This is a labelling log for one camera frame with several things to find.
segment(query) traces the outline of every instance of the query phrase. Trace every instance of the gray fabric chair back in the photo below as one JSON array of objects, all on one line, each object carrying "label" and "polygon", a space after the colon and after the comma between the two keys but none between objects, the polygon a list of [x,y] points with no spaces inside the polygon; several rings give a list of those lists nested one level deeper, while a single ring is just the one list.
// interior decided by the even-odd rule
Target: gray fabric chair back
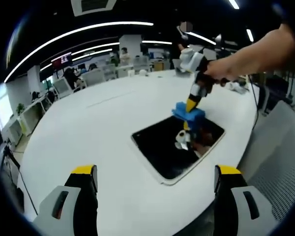
[{"label": "gray fabric chair back", "polygon": [[88,87],[105,81],[104,72],[101,68],[94,69],[87,73],[84,73],[82,75],[82,78]]},{"label": "gray fabric chair back", "polygon": [[256,126],[238,167],[281,221],[295,202],[295,112],[280,101]]}]

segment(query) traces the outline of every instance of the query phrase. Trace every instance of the desk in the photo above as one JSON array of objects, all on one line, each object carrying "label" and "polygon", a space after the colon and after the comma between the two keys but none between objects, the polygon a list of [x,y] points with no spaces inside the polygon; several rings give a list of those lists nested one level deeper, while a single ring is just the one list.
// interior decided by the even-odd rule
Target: desk
[{"label": "desk", "polygon": [[11,149],[14,151],[16,145],[22,137],[22,129],[17,120],[17,116],[13,116],[8,123],[1,130],[3,140],[9,139],[11,141]]},{"label": "desk", "polygon": [[22,128],[22,132],[26,136],[30,135],[33,132],[41,118],[37,113],[38,111],[35,106],[39,103],[42,108],[43,114],[46,113],[46,111],[48,110],[48,108],[44,106],[43,102],[46,102],[51,106],[51,102],[49,101],[48,97],[46,95],[43,95],[41,98],[36,99],[29,106],[27,106],[25,110],[17,117],[17,120],[19,121]]},{"label": "desk", "polygon": [[[214,166],[239,164],[256,115],[252,92],[240,95],[214,85],[199,107],[226,130],[224,137],[181,181],[160,184],[131,134],[171,116],[175,104],[186,101],[193,81],[172,70],[152,72],[101,83],[55,102],[32,134],[21,166],[36,209],[73,169],[96,164],[98,235],[172,236],[191,223],[214,200]],[[259,99],[258,88],[255,93]],[[33,220],[20,180],[18,186],[25,216]]]}]

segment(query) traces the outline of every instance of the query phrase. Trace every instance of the person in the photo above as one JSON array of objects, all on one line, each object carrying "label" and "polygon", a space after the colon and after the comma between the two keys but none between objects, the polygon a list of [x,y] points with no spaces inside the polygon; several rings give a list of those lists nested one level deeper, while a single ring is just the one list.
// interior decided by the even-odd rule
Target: person
[{"label": "person", "polygon": [[33,92],[32,94],[31,94],[31,102],[33,102],[33,101],[35,101],[36,99],[38,99],[39,98],[39,92]]},{"label": "person", "polygon": [[77,83],[80,78],[75,75],[73,68],[67,68],[63,74],[63,76],[68,81],[69,86],[71,89],[75,89],[74,83]]},{"label": "person", "polygon": [[97,65],[95,63],[91,63],[88,67],[88,71],[91,71],[91,70],[94,70],[94,69],[97,69]]},{"label": "person", "polygon": [[117,58],[115,53],[110,53],[110,61],[109,61],[109,63],[114,64],[116,67],[118,66],[119,61],[118,61],[118,58]]},{"label": "person", "polygon": [[170,47],[170,69],[174,69],[174,63],[173,63],[173,59],[179,59],[180,57],[180,52],[187,48],[188,46],[188,42],[186,39],[183,39],[181,34],[179,33],[177,28],[173,29],[173,44]]},{"label": "person", "polygon": [[130,62],[130,55],[128,53],[128,49],[124,47],[121,49],[120,63],[129,64],[129,62]]},{"label": "person", "polygon": [[282,18],[278,29],[270,31],[258,42],[222,59],[211,61],[205,74],[216,80],[233,81],[239,75],[282,68],[295,58],[295,2],[274,5]]},{"label": "person", "polygon": [[72,68],[73,69],[73,71],[74,71],[74,74],[76,75],[76,76],[80,76],[81,75],[81,70],[79,69],[79,68]]}]

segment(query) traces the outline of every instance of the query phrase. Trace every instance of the gray chair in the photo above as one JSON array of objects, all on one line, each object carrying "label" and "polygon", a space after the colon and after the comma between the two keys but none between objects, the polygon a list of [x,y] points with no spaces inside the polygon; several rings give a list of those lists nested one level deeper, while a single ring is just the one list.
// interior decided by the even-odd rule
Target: gray chair
[{"label": "gray chair", "polygon": [[88,87],[105,82],[104,72],[101,68],[84,73],[81,77]]},{"label": "gray chair", "polygon": [[295,202],[295,112],[286,103],[278,102],[256,126],[238,168],[281,221]]},{"label": "gray chair", "polygon": [[114,80],[116,78],[116,67],[114,64],[108,64],[102,67],[106,81]]},{"label": "gray chair", "polygon": [[70,87],[68,81],[64,77],[54,81],[53,86],[58,96],[58,99],[61,99],[73,93],[72,88]]},{"label": "gray chair", "polygon": [[133,59],[133,68],[136,72],[139,72],[142,69],[149,71],[148,57],[141,56],[138,58],[134,58]]}]

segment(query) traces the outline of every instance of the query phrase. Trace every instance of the window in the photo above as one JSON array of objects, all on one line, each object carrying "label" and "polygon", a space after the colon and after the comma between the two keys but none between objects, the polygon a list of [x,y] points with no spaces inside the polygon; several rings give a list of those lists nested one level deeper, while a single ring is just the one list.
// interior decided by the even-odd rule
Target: window
[{"label": "window", "polygon": [[53,83],[54,83],[54,77],[53,75],[52,76],[49,76],[46,80],[44,80],[43,82],[43,87],[44,89],[49,89],[52,87]]},{"label": "window", "polygon": [[5,84],[0,84],[0,130],[8,123],[13,112]]}]

